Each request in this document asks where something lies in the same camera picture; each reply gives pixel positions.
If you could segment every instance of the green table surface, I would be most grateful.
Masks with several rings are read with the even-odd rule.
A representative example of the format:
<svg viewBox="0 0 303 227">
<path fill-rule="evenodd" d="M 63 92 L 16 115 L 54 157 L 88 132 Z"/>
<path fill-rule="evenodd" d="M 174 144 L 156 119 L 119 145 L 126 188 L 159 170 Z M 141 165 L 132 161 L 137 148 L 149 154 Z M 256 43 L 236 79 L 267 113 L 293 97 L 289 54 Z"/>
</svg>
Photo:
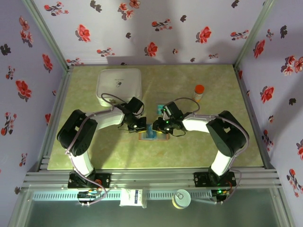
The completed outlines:
<svg viewBox="0 0 303 227">
<path fill-rule="evenodd" d="M 157 118 L 157 105 L 178 97 L 192 97 L 195 85 L 205 87 L 198 114 L 230 111 L 250 135 L 250 146 L 234 166 L 262 166 L 256 139 L 232 65 L 151 65 L 151 66 L 77 66 L 71 75 L 59 127 L 72 111 L 95 112 L 106 109 L 96 98 L 98 75 L 105 69 L 137 68 L 142 74 L 144 116 L 147 123 Z M 196 109 L 189 100 L 176 102 L 185 113 Z M 71 169 L 65 150 L 55 140 L 48 169 Z M 139 141 L 138 133 L 120 131 L 117 125 L 95 132 L 89 157 L 100 168 L 208 167 L 217 148 L 209 133 L 189 131 L 168 141 Z"/>
</svg>

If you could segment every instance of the white box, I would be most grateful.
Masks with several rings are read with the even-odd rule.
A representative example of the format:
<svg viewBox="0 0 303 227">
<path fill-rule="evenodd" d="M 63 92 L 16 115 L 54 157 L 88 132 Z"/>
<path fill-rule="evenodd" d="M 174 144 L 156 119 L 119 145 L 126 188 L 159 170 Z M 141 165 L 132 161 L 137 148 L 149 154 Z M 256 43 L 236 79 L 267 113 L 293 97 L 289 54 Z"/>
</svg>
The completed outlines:
<svg viewBox="0 0 303 227">
<path fill-rule="evenodd" d="M 133 97 L 142 100 L 141 72 L 139 69 L 103 70 L 98 76 L 96 95 L 102 106 L 111 106 L 101 98 L 102 93 L 115 95 L 126 102 Z M 122 102 L 114 97 L 104 95 L 113 104 Z"/>
</svg>

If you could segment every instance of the glass panel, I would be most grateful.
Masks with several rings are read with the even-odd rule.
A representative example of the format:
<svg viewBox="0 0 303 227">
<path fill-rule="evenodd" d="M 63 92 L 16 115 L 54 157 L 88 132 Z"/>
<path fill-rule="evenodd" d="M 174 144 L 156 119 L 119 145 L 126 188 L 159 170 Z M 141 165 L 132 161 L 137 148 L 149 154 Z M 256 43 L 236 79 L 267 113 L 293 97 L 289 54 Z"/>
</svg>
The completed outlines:
<svg viewBox="0 0 303 227">
<path fill-rule="evenodd" d="M 33 201 L 28 227 L 278 227 L 269 190 L 238 190 L 223 205 L 197 201 L 178 210 L 172 202 L 148 201 L 147 208 L 119 207 L 101 201 L 82 207 L 76 201 Z"/>
</svg>

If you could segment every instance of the small white package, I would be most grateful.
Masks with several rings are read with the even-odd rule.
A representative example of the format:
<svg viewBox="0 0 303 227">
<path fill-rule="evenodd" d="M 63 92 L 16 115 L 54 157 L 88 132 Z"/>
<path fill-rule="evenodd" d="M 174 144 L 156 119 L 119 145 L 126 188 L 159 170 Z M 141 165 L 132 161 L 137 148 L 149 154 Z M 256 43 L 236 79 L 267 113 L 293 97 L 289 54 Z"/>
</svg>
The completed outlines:
<svg viewBox="0 0 303 227">
<path fill-rule="evenodd" d="M 143 189 L 122 189 L 120 206 L 138 206 L 146 208 Z"/>
</svg>

